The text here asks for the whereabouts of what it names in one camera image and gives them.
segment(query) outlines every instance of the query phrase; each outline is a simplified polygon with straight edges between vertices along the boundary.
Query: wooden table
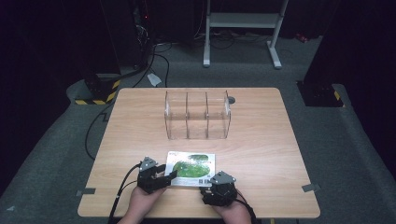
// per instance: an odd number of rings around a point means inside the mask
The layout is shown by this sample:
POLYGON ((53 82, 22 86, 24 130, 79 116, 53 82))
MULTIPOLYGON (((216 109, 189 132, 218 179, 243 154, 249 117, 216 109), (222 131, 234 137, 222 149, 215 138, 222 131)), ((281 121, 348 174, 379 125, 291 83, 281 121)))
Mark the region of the wooden table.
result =
MULTIPOLYGON (((216 154, 216 172, 236 178, 236 187, 254 208, 257 218, 318 217, 318 202, 279 90, 122 89, 78 208, 83 217, 108 217, 122 179, 145 156, 166 163, 168 151, 216 154), (227 91, 235 98, 227 139, 168 140, 164 122, 166 91, 227 91)), ((137 169, 128 182, 136 180, 137 169)), ((135 184, 121 195, 115 213, 122 217, 135 184)), ((219 217, 202 202, 198 189, 170 188, 147 217, 219 217)))

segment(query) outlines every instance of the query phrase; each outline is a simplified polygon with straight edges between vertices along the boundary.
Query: white metal frame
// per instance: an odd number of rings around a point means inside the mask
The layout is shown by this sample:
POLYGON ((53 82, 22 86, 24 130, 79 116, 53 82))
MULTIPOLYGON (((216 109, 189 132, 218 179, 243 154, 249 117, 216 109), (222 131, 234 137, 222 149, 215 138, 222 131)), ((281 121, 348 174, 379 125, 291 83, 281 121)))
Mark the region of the white metal frame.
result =
POLYGON ((285 17, 286 7, 289 0, 283 0, 279 13, 211 13, 210 0, 207 0, 206 28, 205 28, 205 48, 204 67, 210 66, 210 28, 211 27, 245 27, 245 28, 273 28, 272 40, 267 41, 274 67, 282 68, 277 56, 275 44, 279 35, 279 30, 285 17))

